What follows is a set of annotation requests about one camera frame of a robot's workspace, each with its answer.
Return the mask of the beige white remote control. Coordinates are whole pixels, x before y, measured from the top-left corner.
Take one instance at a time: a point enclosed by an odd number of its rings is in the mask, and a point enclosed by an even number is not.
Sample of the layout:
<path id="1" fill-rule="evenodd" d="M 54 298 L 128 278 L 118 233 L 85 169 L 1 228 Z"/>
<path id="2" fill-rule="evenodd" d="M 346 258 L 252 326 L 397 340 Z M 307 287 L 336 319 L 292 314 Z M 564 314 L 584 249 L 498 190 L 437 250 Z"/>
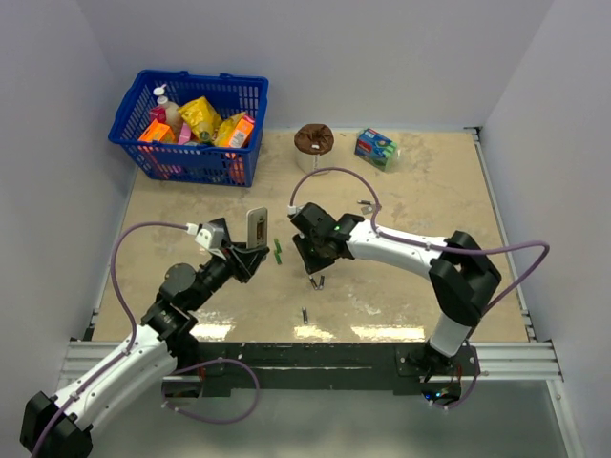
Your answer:
<path id="1" fill-rule="evenodd" d="M 246 247 L 255 249 L 267 245 L 267 218 L 266 207 L 250 209 L 246 214 L 247 239 Z"/>

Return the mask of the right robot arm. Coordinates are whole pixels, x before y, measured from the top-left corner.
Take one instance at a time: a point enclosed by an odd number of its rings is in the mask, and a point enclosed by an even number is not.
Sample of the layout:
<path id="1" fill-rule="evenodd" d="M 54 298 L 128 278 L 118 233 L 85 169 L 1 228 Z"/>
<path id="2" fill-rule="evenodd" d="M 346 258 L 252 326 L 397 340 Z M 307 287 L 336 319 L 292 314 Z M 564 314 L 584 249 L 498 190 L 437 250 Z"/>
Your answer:
<path id="1" fill-rule="evenodd" d="M 373 227 L 362 216 L 334 219 L 315 203 L 291 207 L 288 217 L 298 234 L 293 242 L 311 275 L 338 259 L 371 260 L 429 281 L 441 310 L 427 341 L 425 362 L 438 375 L 459 363 L 458 351 L 473 333 L 497 290 L 501 274 L 467 233 L 425 237 Z"/>

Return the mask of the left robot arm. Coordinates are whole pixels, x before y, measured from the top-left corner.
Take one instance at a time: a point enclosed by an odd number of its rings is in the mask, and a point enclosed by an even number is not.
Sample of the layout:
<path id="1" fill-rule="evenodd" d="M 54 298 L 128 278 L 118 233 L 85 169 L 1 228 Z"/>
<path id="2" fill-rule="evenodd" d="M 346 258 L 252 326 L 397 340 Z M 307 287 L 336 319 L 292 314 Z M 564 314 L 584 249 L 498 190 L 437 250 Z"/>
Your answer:
<path id="1" fill-rule="evenodd" d="M 111 353 L 53 395 L 38 392 L 27 402 L 20 442 L 31 456 L 88 456 L 93 430 L 140 391 L 173 371 L 191 372 L 199 344 L 191 333 L 197 323 L 194 311 L 227 281 L 249 282 L 269 252 L 265 241 L 232 241 L 225 219 L 180 228 L 210 253 L 210 260 L 199 268 L 188 263 L 170 267 L 142 319 L 127 315 L 131 332 Z"/>

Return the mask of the white roll with brown top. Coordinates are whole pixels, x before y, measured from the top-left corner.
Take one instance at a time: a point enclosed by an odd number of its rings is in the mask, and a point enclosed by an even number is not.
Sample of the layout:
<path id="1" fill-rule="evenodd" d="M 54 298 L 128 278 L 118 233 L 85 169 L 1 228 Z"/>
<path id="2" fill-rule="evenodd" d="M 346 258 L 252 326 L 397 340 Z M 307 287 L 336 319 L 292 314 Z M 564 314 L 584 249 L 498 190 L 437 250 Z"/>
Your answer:
<path id="1" fill-rule="evenodd" d="M 326 124 L 304 125 L 294 135 L 296 162 L 304 173 L 325 169 L 333 164 L 334 135 Z"/>

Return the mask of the orange carton right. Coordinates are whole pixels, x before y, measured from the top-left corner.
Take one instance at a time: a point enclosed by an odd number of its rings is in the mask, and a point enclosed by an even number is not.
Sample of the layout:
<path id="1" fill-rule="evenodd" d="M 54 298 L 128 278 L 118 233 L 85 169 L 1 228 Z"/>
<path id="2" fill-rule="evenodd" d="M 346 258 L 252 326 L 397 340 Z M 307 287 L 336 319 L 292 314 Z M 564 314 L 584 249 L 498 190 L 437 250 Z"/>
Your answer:
<path id="1" fill-rule="evenodd" d="M 255 120 L 246 112 L 234 114 L 225 119 L 214 140 L 214 145 L 221 148 L 240 149 L 254 131 Z"/>

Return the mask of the orange carton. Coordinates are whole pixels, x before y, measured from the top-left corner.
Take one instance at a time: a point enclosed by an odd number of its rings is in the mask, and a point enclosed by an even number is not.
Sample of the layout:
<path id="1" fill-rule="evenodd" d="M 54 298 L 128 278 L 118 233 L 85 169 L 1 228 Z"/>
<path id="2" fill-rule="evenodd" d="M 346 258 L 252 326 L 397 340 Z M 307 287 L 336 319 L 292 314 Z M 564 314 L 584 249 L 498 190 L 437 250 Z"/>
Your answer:
<path id="1" fill-rule="evenodd" d="M 155 119 L 138 138 L 140 142 L 174 144 L 176 137 L 172 128 Z"/>
<path id="2" fill-rule="evenodd" d="M 225 119 L 214 140 L 214 145 L 221 148 L 240 149 L 254 131 L 255 120 L 246 112 L 234 114 Z"/>

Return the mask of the pink carton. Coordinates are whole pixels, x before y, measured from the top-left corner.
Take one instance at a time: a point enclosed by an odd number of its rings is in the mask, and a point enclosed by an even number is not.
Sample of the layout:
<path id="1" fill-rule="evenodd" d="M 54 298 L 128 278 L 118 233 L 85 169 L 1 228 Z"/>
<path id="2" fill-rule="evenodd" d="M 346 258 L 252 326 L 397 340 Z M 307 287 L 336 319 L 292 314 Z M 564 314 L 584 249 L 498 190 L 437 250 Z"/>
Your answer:
<path id="1" fill-rule="evenodd" d="M 184 145 L 191 141 L 192 131 L 190 126 L 184 122 L 181 126 L 179 137 L 178 137 L 178 145 Z"/>

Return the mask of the blue plastic basket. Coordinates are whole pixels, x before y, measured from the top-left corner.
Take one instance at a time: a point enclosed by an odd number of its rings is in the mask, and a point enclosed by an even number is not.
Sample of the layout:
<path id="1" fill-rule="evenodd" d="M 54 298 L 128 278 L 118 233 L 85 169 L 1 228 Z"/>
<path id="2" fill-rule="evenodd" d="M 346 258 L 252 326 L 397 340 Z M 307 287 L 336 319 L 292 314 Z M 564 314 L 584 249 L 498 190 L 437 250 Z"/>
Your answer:
<path id="1" fill-rule="evenodd" d="M 151 179 L 249 187 L 268 86 L 262 76 L 143 70 L 108 138 Z"/>

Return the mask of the green sponge pack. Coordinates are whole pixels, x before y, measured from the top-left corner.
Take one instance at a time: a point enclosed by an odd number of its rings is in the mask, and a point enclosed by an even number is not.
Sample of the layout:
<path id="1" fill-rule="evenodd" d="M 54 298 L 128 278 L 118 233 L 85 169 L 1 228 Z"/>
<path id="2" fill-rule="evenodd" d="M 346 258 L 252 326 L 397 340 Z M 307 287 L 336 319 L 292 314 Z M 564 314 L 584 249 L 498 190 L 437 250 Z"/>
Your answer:
<path id="1" fill-rule="evenodd" d="M 367 128 L 357 136 L 354 154 L 382 172 L 389 172 L 400 156 L 398 144 Z"/>

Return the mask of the yellow snack bag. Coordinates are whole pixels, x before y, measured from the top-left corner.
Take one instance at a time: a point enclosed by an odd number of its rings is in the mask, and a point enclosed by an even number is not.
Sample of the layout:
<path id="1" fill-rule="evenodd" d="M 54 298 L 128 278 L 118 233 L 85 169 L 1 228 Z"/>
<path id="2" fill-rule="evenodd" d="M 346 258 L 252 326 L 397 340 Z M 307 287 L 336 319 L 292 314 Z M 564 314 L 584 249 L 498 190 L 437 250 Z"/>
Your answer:
<path id="1" fill-rule="evenodd" d="M 179 107 L 179 113 L 200 143 L 213 143 L 222 118 L 205 96 Z"/>

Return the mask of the orange carton left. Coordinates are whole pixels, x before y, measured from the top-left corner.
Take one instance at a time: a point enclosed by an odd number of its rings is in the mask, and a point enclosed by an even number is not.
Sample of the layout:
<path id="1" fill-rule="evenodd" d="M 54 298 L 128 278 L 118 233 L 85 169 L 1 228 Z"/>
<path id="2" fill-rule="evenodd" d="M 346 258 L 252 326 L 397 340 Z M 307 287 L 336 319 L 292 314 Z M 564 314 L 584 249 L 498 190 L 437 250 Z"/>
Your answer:
<path id="1" fill-rule="evenodd" d="M 174 144 L 176 137 L 172 128 L 155 119 L 138 138 L 140 142 Z"/>

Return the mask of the soap pump bottle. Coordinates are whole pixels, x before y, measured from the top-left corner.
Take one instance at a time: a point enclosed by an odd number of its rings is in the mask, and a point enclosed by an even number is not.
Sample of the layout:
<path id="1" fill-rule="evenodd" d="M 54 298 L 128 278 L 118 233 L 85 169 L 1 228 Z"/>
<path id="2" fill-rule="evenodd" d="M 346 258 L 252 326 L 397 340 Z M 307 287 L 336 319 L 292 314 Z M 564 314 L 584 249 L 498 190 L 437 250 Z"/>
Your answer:
<path id="1" fill-rule="evenodd" d="M 164 112 L 162 122 L 171 128 L 175 140 L 178 140 L 183 125 L 183 119 L 179 113 L 179 105 L 168 98 L 165 84 L 155 87 L 153 95 L 157 99 L 158 106 Z"/>

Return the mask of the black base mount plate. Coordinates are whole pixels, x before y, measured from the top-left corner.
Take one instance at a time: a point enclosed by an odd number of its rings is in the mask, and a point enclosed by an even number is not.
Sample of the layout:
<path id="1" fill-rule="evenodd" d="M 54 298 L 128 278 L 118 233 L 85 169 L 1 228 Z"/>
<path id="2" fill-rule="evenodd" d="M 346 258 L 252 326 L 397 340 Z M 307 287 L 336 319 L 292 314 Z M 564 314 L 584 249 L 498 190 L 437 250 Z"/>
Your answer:
<path id="1" fill-rule="evenodd" d="M 455 400 L 479 374 L 472 347 L 445 358 L 425 343 L 204 343 L 174 373 L 203 382 L 207 397 L 235 389 L 390 391 Z"/>

